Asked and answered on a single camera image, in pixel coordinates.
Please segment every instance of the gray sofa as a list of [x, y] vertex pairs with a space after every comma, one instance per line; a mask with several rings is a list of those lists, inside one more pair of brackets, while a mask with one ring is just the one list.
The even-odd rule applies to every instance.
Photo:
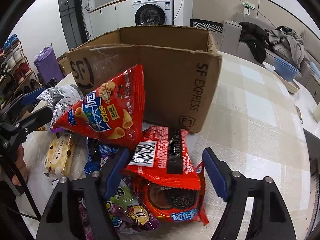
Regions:
[[[250, 62], [253, 62], [263, 67], [263, 64], [260, 64], [254, 59], [248, 45], [240, 41], [240, 34], [241, 34], [242, 27], [241, 25], [239, 25], [239, 22], [250, 22], [260, 26], [262, 29], [268, 29], [268, 30], [275, 29], [275, 27], [273, 27], [272, 25], [268, 25], [259, 19], [256, 19], [254, 17], [251, 17], [243, 13], [236, 13], [232, 21], [227, 20], [224, 22], [222, 39], [220, 43], [221, 44], [220, 51], [246, 59]], [[320, 69], [320, 63], [319, 63], [320, 55], [316, 53], [320, 49], [320, 40], [313, 36], [314, 36], [313, 33], [309, 31], [305, 31], [304, 33], [302, 33], [302, 37], [305, 42], [306, 51], [309, 56], [309, 59], [310, 61], [315, 63], [316, 66]], [[267, 51], [267, 58], [264, 61], [271, 65], [274, 65], [276, 54], [268, 49], [266, 49], [266, 51]], [[312, 57], [311, 54], [315, 55], [315, 57], [318, 57], [319, 61], [317, 61], [314, 57]], [[301, 71], [298, 73], [295, 80], [298, 81], [303, 86], [305, 86], [311, 74], [314, 74], [314, 72], [310, 68], [310, 66], [306, 63], [301, 64], [300, 67], [301, 67]]]

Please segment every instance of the gray jacket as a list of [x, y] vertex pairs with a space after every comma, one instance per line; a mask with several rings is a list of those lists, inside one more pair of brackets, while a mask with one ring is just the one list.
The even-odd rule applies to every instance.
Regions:
[[305, 61], [309, 63], [306, 54], [303, 39], [292, 30], [289, 33], [283, 31], [270, 30], [269, 41], [273, 46], [274, 52], [299, 70], [300, 63]]

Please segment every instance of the washing machine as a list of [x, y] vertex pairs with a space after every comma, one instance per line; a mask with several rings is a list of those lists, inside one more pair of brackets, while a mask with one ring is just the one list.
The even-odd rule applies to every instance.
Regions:
[[173, 0], [131, 0], [136, 25], [173, 25]]

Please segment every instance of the metal bolt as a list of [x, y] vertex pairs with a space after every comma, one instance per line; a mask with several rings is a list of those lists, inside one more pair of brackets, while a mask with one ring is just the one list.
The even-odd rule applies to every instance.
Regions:
[[100, 172], [99, 171], [94, 171], [93, 173], [91, 173], [91, 176], [96, 178], [100, 176]]
[[241, 173], [239, 171], [233, 171], [231, 172], [232, 176], [239, 178], [241, 176]]
[[272, 182], [273, 182], [273, 179], [272, 179], [271, 177], [266, 176], [264, 179], [265, 179], [266, 182], [268, 182], [268, 183], [272, 183]]
[[61, 179], [59, 179], [59, 182], [60, 183], [65, 183], [68, 181], [68, 178], [67, 177], [62, 177]]

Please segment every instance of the sofa armrest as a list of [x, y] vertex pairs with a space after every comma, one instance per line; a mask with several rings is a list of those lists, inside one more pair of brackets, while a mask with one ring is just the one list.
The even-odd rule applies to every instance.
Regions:
[[242, 27], [238, 23], [225, 21], [221, 39], [220, 51], [236, 55]]
[[305, 87], [310, 76], [313, 75], [315, 72], [312, 70], [312, 68], [309, 66], [309, 64], [305, 63], [304, 61], [302, 61], [300, 63], [300, 69], [301, 69], [300, 72], [302, 75], [302, 79], [300, 80], [300, 84]]

